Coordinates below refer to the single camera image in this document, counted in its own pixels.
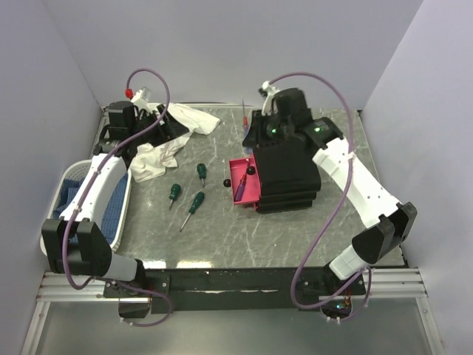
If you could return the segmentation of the small red screwdriver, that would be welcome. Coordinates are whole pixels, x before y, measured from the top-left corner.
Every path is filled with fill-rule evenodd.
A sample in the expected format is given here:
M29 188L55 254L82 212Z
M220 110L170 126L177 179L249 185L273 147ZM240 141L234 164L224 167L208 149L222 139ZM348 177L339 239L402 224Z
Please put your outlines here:
M248 134L249 124L248 124L248 115L247 115L244 99L242 99L242 129L243 129L243 136L245 137Z

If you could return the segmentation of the black drawer cabinet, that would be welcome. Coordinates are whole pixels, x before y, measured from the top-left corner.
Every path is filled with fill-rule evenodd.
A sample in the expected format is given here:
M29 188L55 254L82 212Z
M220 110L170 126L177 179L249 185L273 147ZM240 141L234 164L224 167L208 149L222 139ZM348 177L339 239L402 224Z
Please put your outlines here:
M260 194L259 214L309 209L321 190L321 176L299 141L253 149Z

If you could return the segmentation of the blue red screwdriver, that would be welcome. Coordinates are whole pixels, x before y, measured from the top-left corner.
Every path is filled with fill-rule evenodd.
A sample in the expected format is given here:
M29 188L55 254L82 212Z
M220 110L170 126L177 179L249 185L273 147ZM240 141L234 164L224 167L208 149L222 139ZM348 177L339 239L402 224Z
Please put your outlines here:
M245 174L240 179L239 185L238 185L238 187L236 189L236 193L234 195L234 200L236 202L240 202L242 200L242 197L243 197L244 192L245 192L245 186L246 186L246 181L247 181L248 175L252 175L253 173L254 173L254 168L252 166L249 166L246 169Z

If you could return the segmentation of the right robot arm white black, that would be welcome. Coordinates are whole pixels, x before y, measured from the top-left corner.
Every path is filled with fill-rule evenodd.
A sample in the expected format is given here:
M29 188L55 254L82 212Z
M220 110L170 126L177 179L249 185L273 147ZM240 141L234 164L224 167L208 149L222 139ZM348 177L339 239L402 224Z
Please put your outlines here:
M265 82L259 92L263 106L252 115L244 146L254 152L283 143L306 149L317 167L342 190L342 197L351 202L365 227L327 264L324 288L341 294L356 272L376 264L405 241L417 209L412 203L402 203L378 182L331 119L313 118L302 90L280 90Z

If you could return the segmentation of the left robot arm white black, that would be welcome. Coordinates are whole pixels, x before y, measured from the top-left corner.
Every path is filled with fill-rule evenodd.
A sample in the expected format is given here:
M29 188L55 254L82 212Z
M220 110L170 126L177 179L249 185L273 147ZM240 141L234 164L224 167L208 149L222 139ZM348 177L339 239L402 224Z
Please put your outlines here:
M44 221L41 236L52 272L118 280L127 295L139 297L147 287L143 263L112 250L101 230L103 215L139 145L167 143L188 129L165 104L151 108L137 101L116 101L106 113L109 122L95 144L82 184L58 217Z

